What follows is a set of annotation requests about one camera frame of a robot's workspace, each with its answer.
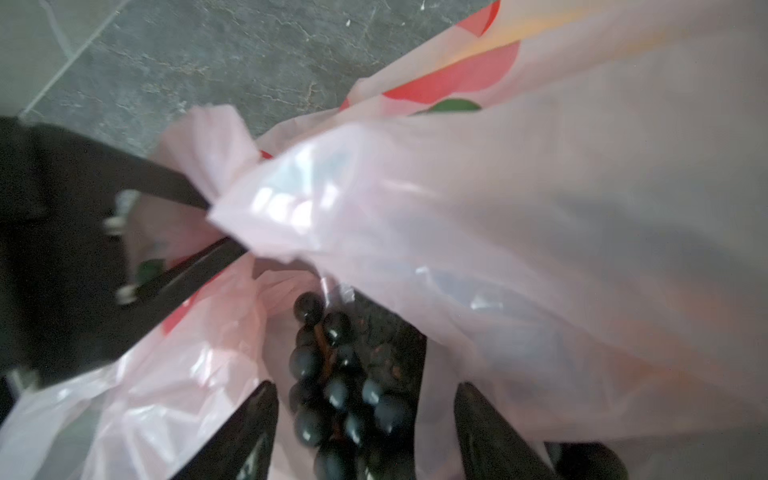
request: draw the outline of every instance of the bunch of grapes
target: bunch of grapes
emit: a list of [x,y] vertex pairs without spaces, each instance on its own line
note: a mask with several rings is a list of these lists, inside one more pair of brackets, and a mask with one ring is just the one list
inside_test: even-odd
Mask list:
[[338,310],[324,315],[323,301],[311,292],[296,299],[293,313],[304,325],[290,356],[297,384],[289,404],[299,442],[319,448],[315,476],[412,478],[415,410],[367,378],[349,317]]

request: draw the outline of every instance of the gray stone tile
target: gray stone tile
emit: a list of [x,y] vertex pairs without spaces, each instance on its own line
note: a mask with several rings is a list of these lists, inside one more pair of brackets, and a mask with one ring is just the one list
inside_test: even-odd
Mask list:
[[132,0],[28,119],[146,154],[185,109],[230,103],[262,134],[338,106],[357,78],[487,3]]
[[44,0],[51,6],[61,32],[76,52],[115,13],[124,0]]
[[0,2],[0,115],[25,108],[66,62],[37,0]]

